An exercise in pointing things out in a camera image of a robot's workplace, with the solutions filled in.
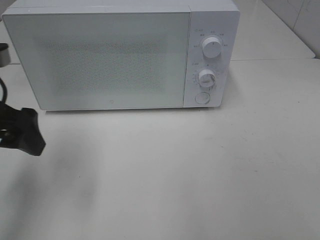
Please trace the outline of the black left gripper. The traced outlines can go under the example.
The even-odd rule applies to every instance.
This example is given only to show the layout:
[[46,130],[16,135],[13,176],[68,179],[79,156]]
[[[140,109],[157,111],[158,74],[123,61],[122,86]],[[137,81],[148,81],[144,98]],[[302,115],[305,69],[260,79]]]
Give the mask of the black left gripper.
[[46,142],[38,125],[38,113],[33,108],[15,109],[0,104],[0,147],[21,150],[40,156]]

